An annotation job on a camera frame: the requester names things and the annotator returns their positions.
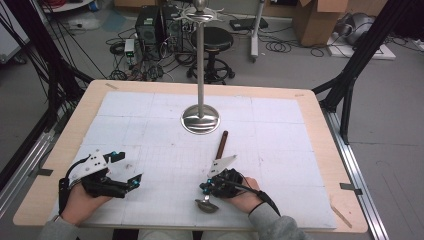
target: metal stand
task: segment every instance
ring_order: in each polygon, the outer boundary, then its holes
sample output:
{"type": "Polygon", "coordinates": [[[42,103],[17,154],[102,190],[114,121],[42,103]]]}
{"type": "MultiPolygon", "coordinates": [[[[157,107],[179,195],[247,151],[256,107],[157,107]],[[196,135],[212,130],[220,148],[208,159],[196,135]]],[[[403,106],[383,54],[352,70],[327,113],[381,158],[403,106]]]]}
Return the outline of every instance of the metal stand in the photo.
{"type": "Polygon", "coordinates": [[[221,119],[213,107],[204,104],[204,25],[206,22],[218,20],[216,11],[205,8],[205,1],[194,1],[195,8],[187,8],[178,19],[187,19],[197,23],[197,86],[198,104],[187,108],[182,116],[183,127],[194,134],[207,134],[218,128],[221,119]]]}
{"type": "Polygon", "coordinates": [[[255,28],[253,29],[253,33],[252,33],[252,41],[251,41],[251,48],[250,48],[253,62],[256,62],[256,58],[258,58],[259,56],[258,31],[259,31],[259,24],[262,18],[262,11],[264,9],[264,4],[265,4],[265,0],[259,0],[259,7],[258,7],[258,12],[256,13],[255,28]]]}
{"type": "Polygon", "coordinates": [[[336,78],[312,89],[315,94],[331,89],[320,102],[321,107],[328,112],[336,112],[337,105],[344,99],[340,135],[345,144],[349,144],[349,117],[356,79],[413,2],[389,0],[343,71],[336,78]]]}

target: stool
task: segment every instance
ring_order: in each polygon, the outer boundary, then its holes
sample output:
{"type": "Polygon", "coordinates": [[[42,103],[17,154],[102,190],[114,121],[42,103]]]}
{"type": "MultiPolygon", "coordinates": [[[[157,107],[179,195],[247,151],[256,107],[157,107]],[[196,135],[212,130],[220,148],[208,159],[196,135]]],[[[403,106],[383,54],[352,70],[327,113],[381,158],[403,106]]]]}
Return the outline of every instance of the stool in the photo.
{"type": "MultiPolygon", "coordinates": [[[[226,85],[225,79],[227,77],[234,78],[236,73],[228,66],[224,61],[217,59],[216,55],[220,52],[229,49],[233,45],[233,36],[231,34],[217,27],[205,27],[204,28],[204,49],[209,54],[205,60],[207,65],[205,68],[204,81],[206,83],[222,82],[226,85]],[[216,67],[215,63],[219,62],[223,67],[216,67]]],[[[191,35],[191,43],[193,46],[197,46],[196,32],[191,35]]],[[[193,63],[187,71],[187,77],[191,78],[195,76],[197,78],[197,62],[193,63]]]]}

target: table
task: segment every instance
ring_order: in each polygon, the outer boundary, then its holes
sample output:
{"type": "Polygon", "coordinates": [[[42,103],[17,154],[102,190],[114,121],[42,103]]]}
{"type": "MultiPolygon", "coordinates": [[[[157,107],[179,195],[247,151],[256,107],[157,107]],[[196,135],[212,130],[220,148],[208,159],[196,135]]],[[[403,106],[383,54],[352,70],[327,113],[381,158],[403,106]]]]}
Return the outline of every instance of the table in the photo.
{"type": "MultiPolygon", "coordinates": [[[[54,169],[51,176],[38,176],[18,209],[17,225],[40,226],[49,220],[57,199],[57,182],[75,158],[91,122],[109,91],[165,94],[197,94],[197,85],[152,82],[93,81],[57,141],[43,168],[54,169]]],[[[205,86],[206,95],[252,96],[296,100],[300,106],[318,167],[326,186],[337,228],[329,232],[365,232],[367,223],[353,191],[340,189],[349,178],[340,159],[318,101],[310,90],[239,86],[205,86]]]]}

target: hand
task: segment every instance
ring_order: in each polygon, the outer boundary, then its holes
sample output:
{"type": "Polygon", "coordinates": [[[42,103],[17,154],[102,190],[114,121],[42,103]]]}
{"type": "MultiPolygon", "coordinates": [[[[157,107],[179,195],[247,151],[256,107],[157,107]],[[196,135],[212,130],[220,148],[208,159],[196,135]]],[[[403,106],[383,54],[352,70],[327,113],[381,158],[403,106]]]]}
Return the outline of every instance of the hand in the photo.
{"type": "MultiPolygon", "coordinates": [[[[245,177],[242,184],[255,190],[260,190],[258,182],[256,182],[254,178],[245,177]]],[[[227,198],[225,200],[245,213],[250,213],[256,206],[263,202],[256,194],[247,191],[239,193],[236,197],[227,198]]]]}
{"type": "Polygon", "coordinates": [[[97,208],[110,199],[112,197],[99,196],[94,198],[85,191],[81,183],[78,183],[72,188],[61,217],[66,222],[79,226],[91,217],[97,208]]]}

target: round metal base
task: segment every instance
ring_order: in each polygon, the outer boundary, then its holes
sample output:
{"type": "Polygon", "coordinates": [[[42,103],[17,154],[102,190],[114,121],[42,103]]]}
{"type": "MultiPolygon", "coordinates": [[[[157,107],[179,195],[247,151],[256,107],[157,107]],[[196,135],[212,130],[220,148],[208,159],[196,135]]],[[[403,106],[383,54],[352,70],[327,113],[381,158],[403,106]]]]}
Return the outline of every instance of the round metal base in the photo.
{"type": "Polygon", "coordinates": [[[199,117],[199,105],[187,108],[181,116],[183,127],[194,134],[208,134],[218,128],[221,119],[219,113],[211,106],[203,105],[204,116],[199,117]]]}

